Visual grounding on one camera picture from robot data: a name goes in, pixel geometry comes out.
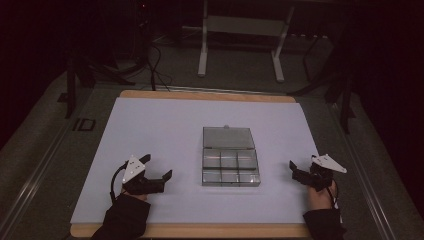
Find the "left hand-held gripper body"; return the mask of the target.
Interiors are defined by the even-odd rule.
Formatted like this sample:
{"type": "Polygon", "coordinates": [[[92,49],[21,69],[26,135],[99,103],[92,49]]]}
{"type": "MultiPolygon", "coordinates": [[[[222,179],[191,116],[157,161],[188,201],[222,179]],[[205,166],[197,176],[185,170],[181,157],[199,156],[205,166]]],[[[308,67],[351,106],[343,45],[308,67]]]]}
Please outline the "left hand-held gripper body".
{"type": "Polygon", "coordinates": [[[146,164],[142,164],[139,159],[131,156],[124,165],[122,188],[133,195],[163,193],[166,182],[162,180],[162,177],[160,179],[146,178],[146,164]]]}

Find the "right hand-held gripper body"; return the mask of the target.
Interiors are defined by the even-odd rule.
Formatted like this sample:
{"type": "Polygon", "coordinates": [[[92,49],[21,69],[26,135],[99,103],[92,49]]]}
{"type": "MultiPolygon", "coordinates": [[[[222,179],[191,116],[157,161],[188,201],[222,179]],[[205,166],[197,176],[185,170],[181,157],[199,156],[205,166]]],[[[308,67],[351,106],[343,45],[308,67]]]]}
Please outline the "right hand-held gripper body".
{"type": "Polygon", "coordinates": [[[300,170],[297,173],[297,180],[306,186],[314,188],[317,192],[332,185],[333,172],[346,173],[347,169],[340,165],[328,154],[317,156],[311,159],[312,164],[309,171],[300,170]]]}

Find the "clear plastic compartment box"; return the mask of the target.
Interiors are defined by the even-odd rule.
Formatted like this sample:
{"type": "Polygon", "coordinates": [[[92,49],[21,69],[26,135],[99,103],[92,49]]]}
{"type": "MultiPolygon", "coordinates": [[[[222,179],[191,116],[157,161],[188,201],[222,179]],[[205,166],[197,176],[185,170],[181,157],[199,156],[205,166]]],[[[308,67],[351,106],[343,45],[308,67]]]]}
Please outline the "clear plastic compartment box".
{"type": "Polygon", "coordinates": [[[258,187],[261,184],[257,151],[251,130],[241,127],[204,127],[202,185],[258,187]]]}

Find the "person's left hand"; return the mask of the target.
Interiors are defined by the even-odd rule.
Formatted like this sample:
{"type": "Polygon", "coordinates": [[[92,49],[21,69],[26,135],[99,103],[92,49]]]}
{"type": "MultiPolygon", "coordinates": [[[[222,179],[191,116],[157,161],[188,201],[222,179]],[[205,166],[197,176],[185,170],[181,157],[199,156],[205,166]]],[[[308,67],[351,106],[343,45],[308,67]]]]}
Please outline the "person's left hand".
{"type": "Polygon", "coordinates": [[[148,195],[146,195],[146,194],[143,194],[143,195],[133,195],[133,194],[130,194],[129,192],[127,192],[126,190],[122,190],[121,191],[121,194],[130,196],[130,197],[133,197],[133,198],[136,198],[136,199],[138,199],[140,201],[147,201],[147,197],[148,197],[148,195]]]}

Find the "person's right hand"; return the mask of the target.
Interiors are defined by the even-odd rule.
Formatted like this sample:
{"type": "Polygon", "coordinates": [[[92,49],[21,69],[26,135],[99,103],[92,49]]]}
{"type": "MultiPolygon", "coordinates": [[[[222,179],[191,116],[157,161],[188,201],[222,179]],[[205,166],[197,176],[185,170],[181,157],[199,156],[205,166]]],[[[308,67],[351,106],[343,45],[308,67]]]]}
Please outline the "person's right hand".
{"type": "Polygon", "coordinates": [[[336,183],[328,189],[317,192],[314,188],[307,187],[308,205],[310,210],[332,209],[334,207],[334,198],[337,195],[336,183]]]}

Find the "white table sheet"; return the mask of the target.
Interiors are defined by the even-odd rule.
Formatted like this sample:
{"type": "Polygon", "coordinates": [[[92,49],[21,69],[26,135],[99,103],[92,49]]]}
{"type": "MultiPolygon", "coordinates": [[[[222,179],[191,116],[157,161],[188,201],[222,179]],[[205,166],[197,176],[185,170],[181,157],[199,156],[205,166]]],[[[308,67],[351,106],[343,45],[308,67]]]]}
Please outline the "white table sheet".
{"type": "Polygon", "coordinates": [[[300,223],[304,187],[289,161],[310,166],[317,149],[297,103],[119,98],[116,100],[71,218],[100,223],[120,186],[117,169],[130,156],[151,155],[149,178],[169,170],[160,194],[149,196],[149,223],[300,223]],[[206,187],[201,183],[204,127],[246,127],[257,150],[258,187],[206,187]]]}

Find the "black tripod stand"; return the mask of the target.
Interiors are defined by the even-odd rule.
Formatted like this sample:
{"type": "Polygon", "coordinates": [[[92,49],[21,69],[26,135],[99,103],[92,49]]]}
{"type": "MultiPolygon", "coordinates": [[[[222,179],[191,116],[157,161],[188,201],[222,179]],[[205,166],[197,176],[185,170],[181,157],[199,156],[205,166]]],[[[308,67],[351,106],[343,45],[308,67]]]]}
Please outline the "black tripod stand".
{"type": "Polygon", "coordinates": [[[93,71],[109,77],[112,81],[120,85],[133,85],[133,82],[120,77],[118,73],[108,69],[86,56],[72,55],[67,61],[66,72],[66,93],[64,102],[67,104],[67,112],[65,117],[70,118],[76,108],[76,79],[80,80],[83,87],[93,88],[96,80],[93,71]]]}
{"type": "Polygon", "coordinates": [[[352,55],[343,36],[338,39],[330,39],[332,50],[326,58],[322,68],[312,76],[311,82],[297,90],[288,92],[289,96],[303,96],[319,87],[327,86],[324,100],[329,104],[339,106],[339,124],[345,134],[350,133],[349,119],[354,116],[350,107],[352,96],[354,63],[352,55]]]}

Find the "white metal stand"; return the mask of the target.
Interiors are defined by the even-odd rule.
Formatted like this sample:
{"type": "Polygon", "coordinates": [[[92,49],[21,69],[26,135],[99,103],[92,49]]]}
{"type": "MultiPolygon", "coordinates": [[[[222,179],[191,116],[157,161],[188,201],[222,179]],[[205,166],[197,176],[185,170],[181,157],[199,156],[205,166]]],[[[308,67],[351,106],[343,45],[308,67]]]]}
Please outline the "white metal stand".
{"type": "Polygon", "coordinates": [[[243,17],[230,17],[210,15],[208,13],[208,0],[203,0],[202,13],[202,42],[197,75],[204,77],[207,72],[208,60],[208,33],[231,33],[245,35],[259,35],[277,37],[278,43],[271,51],[271,60],[277,82],[284,82],[285,77],[280,62],[280,55],[284,42],[288,36],[289,26],[294,15],[295,6],[290,5],[284,20],[267,20],[243,17]]]}

